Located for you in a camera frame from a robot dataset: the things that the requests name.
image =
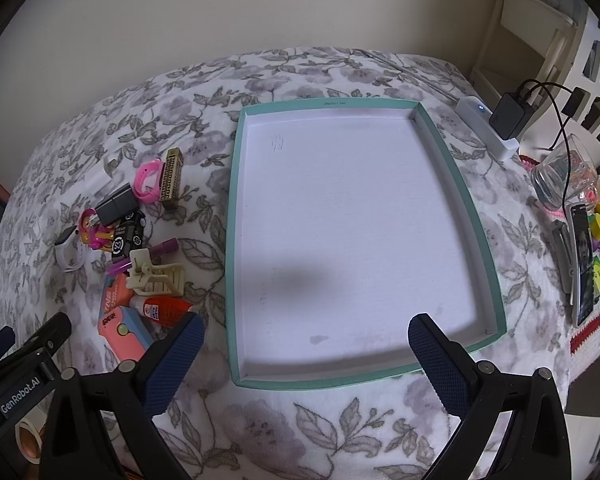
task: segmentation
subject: screw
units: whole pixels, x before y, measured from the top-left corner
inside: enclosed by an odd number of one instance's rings
[[[75,375],[75,370],[73,368],[67,368],[66,370],[62,371],[62,373],[60,374],[60,377],[62,377],[65,381],[68,381],[74,375]]]
[[[126,374],[133,370],[135,367],[136,362],[133,359],[126,359],[118,365],[118,370]]]
[[[547,381],[553,377],[549,368],[538,368],[538,375]]]
[[[483,374],[493,374],[496,367],[490,361],[480,361],[478,362],[478,370],[480,370]]]

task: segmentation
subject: figurine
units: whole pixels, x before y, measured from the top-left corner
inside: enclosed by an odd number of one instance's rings
[[[102,224],[91,226],[90,218],[95,214],[95,210],[85,209],[80,215],[80,221],[78,222],[80,240],[83,244],[89,246],[93,250],[107,251],[110,253],[115,226],[104,227]]]

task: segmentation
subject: black power adapter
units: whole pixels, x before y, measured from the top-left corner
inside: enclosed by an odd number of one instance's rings
[[[535,111],[518,92],[506,92],[491,114],[489,124],[501,139],[512,139],[518,136]]]

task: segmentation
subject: orange glue bottle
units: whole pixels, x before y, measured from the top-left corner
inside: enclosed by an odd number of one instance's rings
[[[129,306],[136,309],[141,316],[170,328],[179,322],[184,313],[189,310],[191,303],[170,296],[156,298],[134,296],[129,301]]]

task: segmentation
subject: purple glue stick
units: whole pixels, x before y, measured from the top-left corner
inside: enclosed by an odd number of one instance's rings
[[[149,248],[149,256],[151,258],[157,258],[158,256],[162,256],[163,254],[171,253],[172,251],[176,251],[178,249],[178,241],[176,238],[169,238],[168,240],[158,244],[156,246]],[[123,272],[129,270],[131,268],[131,259],[125,258],[124,260],[120,260],[114,264],[111,264],[107,267],[107,274],[110,276],[115,276],[117,274],[122,274]]]

